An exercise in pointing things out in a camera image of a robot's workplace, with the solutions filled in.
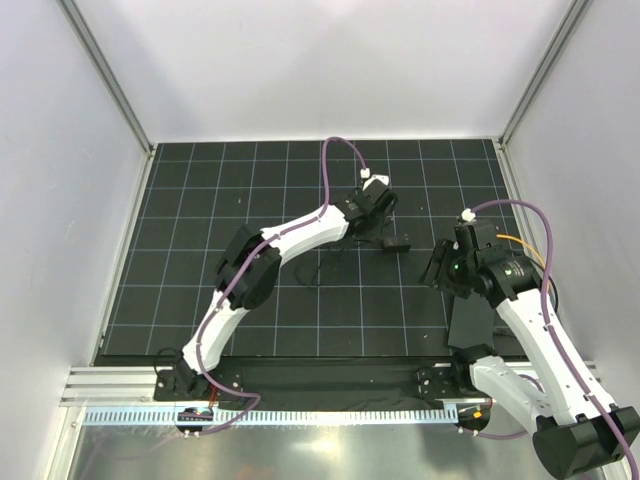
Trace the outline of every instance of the white grid line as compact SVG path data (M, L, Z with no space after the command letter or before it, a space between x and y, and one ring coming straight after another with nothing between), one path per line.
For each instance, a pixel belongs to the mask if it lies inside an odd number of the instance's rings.
M494 185L464 185L462 188L492 188ZM423 185L394 185L393 188L402 190L403 188L422 188ZM460 188L460 185L432 185L431 188ZM274 187L269 185L255 186L255 187L153 187L153 190L323 190L323 187L317 185L291 185L285 187ZM353 188L353 185L331 185L331 188Z
M462 180L460 180L460 171L458 170L458 161L456 159L456 152L453 149L453 140L449 140L449 145L451 145L451 154L453 155L453 165L456 167L456 176L458 177L458 184L460 186L460 198L462 199L462 207L464 209L464 208L467 208L467 202L464 201L464 192L462 191Z
M420 158L422 158L422 147L420 147L420 142L418 142L418 150L420 152ZM433 239L433 246L435 248L436 245L436 232L433 228L433 217L431 217L431 202L429 201L429 187L427 186L427 175L424 171L424 163L422 164L422 177L424 179L424 194L427 197L427 211L429 212L430 220L429 223L431 225L431 237ZM444 326L448 330L449 329L449 321L447 320L447 306L444 303L444 294L440 293L440 299L442 300L442 313L444 316Z
M249 213L251 212L251 197L253 196L253 189L256 188L253 186L253 178L256 174L256 156L257 155L258 155L258 142L256 142L256 147L253 151L253 166L251 167L251 183L249 184L249 198L247 200L247 215L246 215L247 223L249 223Z
M484 148L484 156L487 157L487 166L489 167L489 173L491 174L491 181L493 182L493 189L496 192L496 198L500 198L500 196L498 195L498 185L496 184L496 179L493 176L493 170L491 169L491 163L489 160L489 154L487 153L487 146L484 144L484 142L482 142L482 147ZM507 232L507 222L504 218L504 211L502 210L502 205L498 205L498 207L500 208L500 213L502 214L502 226L504 227L504 233L509 233Z
M137 324L137 323L116 323L114 325L112 325L113 327L126 327L126 328L148 328L149 325L148 324ZM154 328L191 328L191 325L156 325ZM256 328L273 328L273 325L238 325L236 328L240 328L240 329L256 329ZM297 329L314 329L317 330L318 327L315 325L287 325L285 326L280 326L278 327L281 330L286 330L287 328L297 328ZM408 330L419 330L421 328L432 328L432 329L436 329L436 330L444 330L445 326L442 325L407 325L406 327L402 326L402 325L386 325L386 326L375 326L375 325L365 325L364 327L361 327L360 325L325 325L322 328L325 329L341 329L341 328L349 328L349 329L353 329L353 330L360 330L362 328L365 329L376 329L376 328L382 328L382 329L396 329L399 330L401 328L406 328ZM508 329L509 327L496 327L496 328L502 328L502 329Z
M356 162L356 154L353 152L353 174L355 175L355 182L358 181L358 164ZM362 256L360 255L360 248L358 250L358 293L360 294L360 329L361 329L361 343L362 343L362 356L364 356L364 301L362 300Z
M458 218L460 215L394 215L395 218ZM483 215L483 217L485 218L502 218L502 215ZM175 220L176 216L161 216L161 217L139 217L140 220ZM229 217L224 217L224 216L217 216L215 217L216 220L242 220L245 217L238 217L238 216L229 216ZM251 217L252 219L255 220L275 220L275 219L280 219L280 216L254 216ZM285 215L284 217L285 219L289 219L289 220L294 220L298 217L294 217L292 215ZM515 218L515 216L513 215L507 215L507 218ZM208 220L209 217L186 217L184 215L180 216L180 220Z
M389 175L391 175L391 158L389 157L389 142L387 140L385 140L384 144L385 144L385 147L387 149L387 163L389 164ZM393 233L395 235L398 235L398 230L396 228L395 218L393 218L392 220L393 220L392 221L392 223L393 223ZM405 351L406 355L409 355L409 342L407 340L407 318L406 318L406 315L404 313L404 295L402 294L402 271L400 269L400 254L396 253L395 255L396 255L396 261L398 263L398 285L399 285L399 288L400 288L400 307L402 309L402 325L404 326L404 351Z
M348 160L346 158L332 158L331 161L333 160ZM384 158L369 158L369 160L371 161L376 161L376 160L380 160L380 161L384 161ZM402 160L402 161L418 161L417 158L394 158L394 160ZM429 160L434 161L434 162L450 162L451 159L450 158L425 158L424 160ZM468 157L464 157L464 158L459 158L458 160L480 160L483 161L483 158L468 158ZM498 160L495 158L490 159L492 162L497 162ZM189 160L160 160L161 163L187 163ZM233 162L253 162L253 160L251 158L234 158L233 160L230 160ZM291 159L285 159L285 158L269 158L269 159L265 159L265 162L317 162L318 159L317 158L291 158ZM222 160L192 160L191 163L220 163L222 162Z
M193 144L191 147L191 156L189 157L189 163L187 164L187 173L184 176L184 186L187 186L187 181L189 179L189 170L191 168L191 159L193 158L193 152L196 148L196 144ZM169 267L169 259L171 258L171 247L173 246L173 240L176 236L176 229L178 227L178 218L180 217L180 209L182 208L182 199L184 198L184 190L180 194L180 202L178 203L178 216L176 217L176 221L173 224L173 231L171 232L171 242L169 243L169 252L167 252L167 259L164 262L164 271L162 272L162 285L164 285L164 280L167 275L167 268ZM149 340L147 340L147 348L145 349L145 355L149 355L149 348L151 347L151 339L153 338L153 326L156 323L156 317L158 316L158 308L160 307L160 299L162 298L162 285L160 285L160 291L158 292L158 300L156 301L156 309L153 312L153 320L151 322L151 331L149 332Z
M288 180L288 176L289 176L289 144L290 142L287 142L287 161L284 164L284 185L285 185L285 189L284 189L284 195L282 196L282 218L281 221L282 223L284 223L284 209L285 209L285 205L287 202L287 180ZM273 356L276 356L276 350L277 350L277 339L278 339L278 314L280 313L280 277L282 275L278 274L278 288L276 291L276 318L275 318L275 323L273 324Z
M124 288L213 288L214 285L198 285L198 284L152 284L152 283L135 283L124 285ZM399 285L322 285L322 288L398 288ZM282 288L309 288L306 285L282 285ZM427 288L424 285L404 285L402 288Z
M318 184L320 186L322 186L320 184L320 182L322 181L322 161L318 162ZM329 181L329 165L327 165L327 182ZM319 188L318 189L318 205L320 205L322 202L322 189ZM320 262L322 261L320 259L320 249L317 249L317 260L318 260L318 286L316 287L316 293L318 295L318 299L316 301L317 305L316 305L316 326L318 331L316 332L316 357L320 356L320 285L321 285L321 275L322 273L320 272Z
M321 252L332 252L330 248L319 248ZM363 252L379 252L379 248L360 248ZM411 250L417 252L430 252L433 248L412 248ZM131 249L132 252L168 252L168 248L135 248ZM172 248L172 252L224 252L226 251L224 248Z
M227 149L227 144L225 143L222 146L222 160L220 161L220 168L218 169L218 178L216 180L216 185L220 185L220 177L222 176L222 169L224 167L224 154L225 151ZM204 272L206 269L206 265L207 265L207 254L210 251L214 251L213 249L209 248L209 241L211 240L211 229L213 227L213 212L216 211L216 202L218 201L218 192L216 191L215 195L213 196L213 205L211 206L211 217L209 218L209 230L207 231L207 243L205 243L205 250L204 250L204 258L202 259L202 269L200 270L200 285L202 285L202 281L204 280ZM198 305L200 305L200 294L202 293L202 288L198 288L198 295L196 296L196 306L193 310L193 321L192 321L192 328L191 328L191 333L195 333L195 330L197 328L196 326L196 315L198 314Z
M160 161L160 159L162 158L162 153L164 152L164 144L161 145L160 147L160 152L158 153L158 162ZM156 180L156 175L158 174L158 165L156 163L156 165L152 165L152 168L154 168L154 172L153 172L153 177L151 178L151 185L153 185L153 182L155 182ZM140 223L138 224L138 231L136 232L136 238L133 241L133 248L135 249L136 245L138 244L138 238L140 238L140 231L142 230L142 223L144 222L144 214L147 211L147 206L149 205L149 198L151 197L151 192L147 193L147 199L144 203L144 207L142 207L142 216L138 218L138 220L140 221ZM120 296L118 297L118 302L116 303L115 308L113 309L113 314L112 317L114 320L116 319L116 317L118 316L118 310L120 309L120 302L122 301L122 296L124 295L124 285L127 283L127 278L129 277L129 271L131 270L131 264L133 263L133 252L128 252L129 255L129 264L127 265L127 270L124 273L124 276L122 277L122 282L120 285L118 285L118 289L120 290ZM109 335L107 337L107 341L104 344L104 355L107 354L107 351L109 350L109 343L111 343L111 333L112 333L113 329L109 330Z

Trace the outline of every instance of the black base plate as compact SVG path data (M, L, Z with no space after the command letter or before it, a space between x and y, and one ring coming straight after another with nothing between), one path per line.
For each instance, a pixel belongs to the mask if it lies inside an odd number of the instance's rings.
M440 399L464 396L449 381L447 360L449 357L223 357L212 375L230 388L259 392L259 408L264 410L422 410L439 408ZM418 371L425 369L431 372L428 388L424 373L418 378ZM170 370L161 370L160 375L154 400L195 400L173 390ZM225 408L241 407L232 397L222 395L219 400Z

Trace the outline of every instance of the reflective metal surface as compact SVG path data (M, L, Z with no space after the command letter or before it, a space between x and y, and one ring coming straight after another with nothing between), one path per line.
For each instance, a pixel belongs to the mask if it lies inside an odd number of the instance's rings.
M491 433L521 427L499 406ZM449 425L237 428L175 438L172 427L83 427L73 480L533 480L550 479L531 439L459 435ZM137 456L134 460L116 456ZM590 474L592 480L603 478Z

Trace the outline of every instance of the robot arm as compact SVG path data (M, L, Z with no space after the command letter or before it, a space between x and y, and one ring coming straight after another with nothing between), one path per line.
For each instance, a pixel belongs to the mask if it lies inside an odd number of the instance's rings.
M619 443L565 358L588 385L590 396L610 412L628 443L640 431L640 417L633 407L617 407L591 376L548 297L551 323L545 324L537 271L527 257L507 254L495 232L493 224L483 220L456 226L457 241L437 242L421 280L458 297L467 298L472 291L484 297L522 344L545 392L519 377L486 345L456 354L458 382L465 390L484 392L502 404L532 435L538 458L554 478L569 478L620 460ZM549 335L550 328L560 339L562 353Z
M317 217L319 212L320 209L277 227L263 228L261 230L260 237L261 239L269 238L273 234L281 232L288 227L303 223L306 220ZM348 230L349 222L345 219L344 214L338 207L336 207L335 205L331 205L322 216L322 218L320 218L318 221L313 222L306 227L300 228L299 230L292 231L290 234L282 236L277 240L274 240L270 244L270 257L272 258L270 258L269 260L275 260L275 262L278 263L278 269L282 268L282 266L289 262L291 259L306 251L314 249L325 243L337 242L338 240L341 240L345 237ZM247 236L252 237L252 232L247 226L241 227L241 229L238 231L238 234L236 234L236 237L231 242L231 245L237 245L238 242L242 241L242 238L246 238ZM270 294L275 285L275 278L270 278L267 281L269 282L267 284L267 290L268 294ZM211 300L209 309L205 314L205 318L212 313L214 308L216 308L218 301L223 295L223 290L224 289L222 288L216 288L216 290L214 291L213 298ZM213 370L218 366L218 363L220 362L220 355L222 354L222 349L227 344L227 341L231 337L231 334L236 329L242 318L247 313L249 313L249 310L258 306L255 305L255 301L251 302L251 300L249 299L249 302L250 305L247 305L247 299L244 300L243 304L245 305L245 307L247 307L245 308L243 306L233 305L232 302L228 299L225 300L222 310L220 310L216 314L215 321L212 322L204 331L202 337L202 356L207 371ZM204 325L200 324L198 330L202 329L203 327ZM189 366L191 366L193 370L200 372L200 368L196 360L197 337L198 332L196 331L196 334L184 347L183 354Z
M362 235L384 222L394 208L397 196L389 189L389 177L373 175L361 188L347 198L330 205L320 215L322 207L308 215L277 227L252 230L244 225L236 232L216 268L216 289L205 318L218 308L224 291L236 277L238 269L257 245L276 237L251 262L250 268L217 311L213 321L205 328L204 322L183 348L176 370L181 377L181 389L192 391L196 382L194 373L202 373L196 357L196 345L202 334L201 352L206 371L214 369L222 350L242 318L264 303L273 292L278 272L283 265L298 255L347 236Z

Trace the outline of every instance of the gray wall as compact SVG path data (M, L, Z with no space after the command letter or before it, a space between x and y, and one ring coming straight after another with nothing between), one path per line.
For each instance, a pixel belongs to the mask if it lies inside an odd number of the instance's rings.
M593 2L509 147L523 197L550 216L567 330L618 403L636 408L639 24L635 0Z
M150 138L498 135L571 0L78 0Z
M97 338L143 153L55 1L0 2L2 478L36 478Z

